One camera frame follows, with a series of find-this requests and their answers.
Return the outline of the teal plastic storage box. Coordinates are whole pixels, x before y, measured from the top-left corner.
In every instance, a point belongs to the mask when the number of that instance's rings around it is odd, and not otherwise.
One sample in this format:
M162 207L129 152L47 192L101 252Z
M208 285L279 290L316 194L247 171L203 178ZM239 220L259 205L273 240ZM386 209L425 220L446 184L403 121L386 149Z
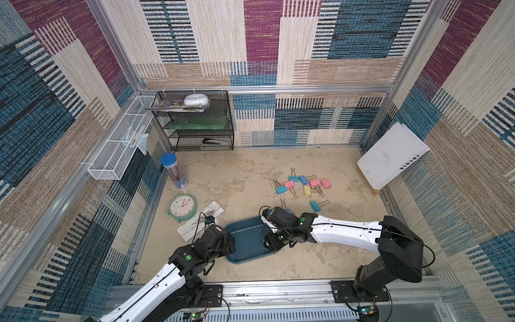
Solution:
M243 264L273 253L264 246L265 237L271 229L259 217L233 222L225 230L235 241L235 252L226 256L232 264Z

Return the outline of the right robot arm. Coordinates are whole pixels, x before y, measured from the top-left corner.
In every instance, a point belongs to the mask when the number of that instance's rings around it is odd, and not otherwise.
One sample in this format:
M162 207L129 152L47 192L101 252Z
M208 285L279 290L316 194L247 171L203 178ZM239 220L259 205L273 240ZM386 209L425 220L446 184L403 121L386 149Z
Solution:
M422 280L425 243L393 216L366 223L336 220L316 213L295 216L274 207L263 210L260 219L270 228L264 245L272 252L303 243L333 243L375 252L377 258L359 266L354 281L344 286L340 295L371 301L395 280L409 283Z

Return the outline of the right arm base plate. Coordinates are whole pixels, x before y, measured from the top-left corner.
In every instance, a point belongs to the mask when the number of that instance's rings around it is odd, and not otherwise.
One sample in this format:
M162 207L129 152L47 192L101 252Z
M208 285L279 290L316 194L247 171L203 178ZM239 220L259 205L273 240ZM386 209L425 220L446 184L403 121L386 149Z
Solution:
M376 293L354 289L352 280L331 280L329 282L332 295L336 303L357 303L357 302L389 302L390 295L383 289Z

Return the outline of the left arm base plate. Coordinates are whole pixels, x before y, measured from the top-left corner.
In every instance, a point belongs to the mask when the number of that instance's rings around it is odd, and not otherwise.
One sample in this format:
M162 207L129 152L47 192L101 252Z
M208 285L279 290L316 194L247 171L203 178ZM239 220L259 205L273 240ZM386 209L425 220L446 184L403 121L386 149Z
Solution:
M207 284L204 287L203 294L195 299L188 308L218 308L223 305L221 300L223 296L223 285L222 284Z

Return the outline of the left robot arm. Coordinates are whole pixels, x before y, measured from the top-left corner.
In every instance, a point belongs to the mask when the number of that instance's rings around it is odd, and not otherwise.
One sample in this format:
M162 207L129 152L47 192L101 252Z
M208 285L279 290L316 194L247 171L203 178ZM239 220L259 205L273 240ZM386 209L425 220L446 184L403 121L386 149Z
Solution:
M211 224L191 244L177 248L161 270L99 321L164 321L173 313L202 301L207 275L220 257L236 251L234 237L217 224Z

